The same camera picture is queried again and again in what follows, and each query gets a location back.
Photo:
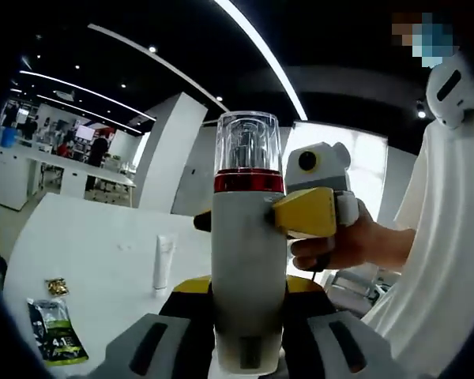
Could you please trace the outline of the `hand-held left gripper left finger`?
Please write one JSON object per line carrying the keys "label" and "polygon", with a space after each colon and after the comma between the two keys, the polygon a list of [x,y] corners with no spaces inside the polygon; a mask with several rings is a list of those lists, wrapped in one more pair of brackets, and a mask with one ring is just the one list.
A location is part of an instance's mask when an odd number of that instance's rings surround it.
{"label": "hand-held left gripper left finger", "polygon": [[211,277],[177,285],[106,347],[90,378],[207,378],[215,347]]}

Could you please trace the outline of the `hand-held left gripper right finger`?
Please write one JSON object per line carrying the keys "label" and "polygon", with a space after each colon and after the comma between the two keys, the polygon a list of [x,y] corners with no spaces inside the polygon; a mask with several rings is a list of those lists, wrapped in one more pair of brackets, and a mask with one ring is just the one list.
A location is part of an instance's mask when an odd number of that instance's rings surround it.
{"label": "hand-held left gripper right finger", "polygon": [[389,343],[338,311],[312,280],[287,277],[284,352],[290,378],[408,378]]}

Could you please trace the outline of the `person's right hand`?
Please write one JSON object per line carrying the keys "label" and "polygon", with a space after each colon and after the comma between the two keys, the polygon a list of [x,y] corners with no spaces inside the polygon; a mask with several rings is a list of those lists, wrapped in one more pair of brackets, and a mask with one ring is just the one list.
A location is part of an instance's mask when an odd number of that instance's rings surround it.
{"label": "person's right hand", "polygon": [[294,266],[308,272],[351,268],[364,263],[383,266],[393,231],[376,223],[362,201],[358,201],[358,206],[356,222],[339,228],[333,237],[293,242]]}

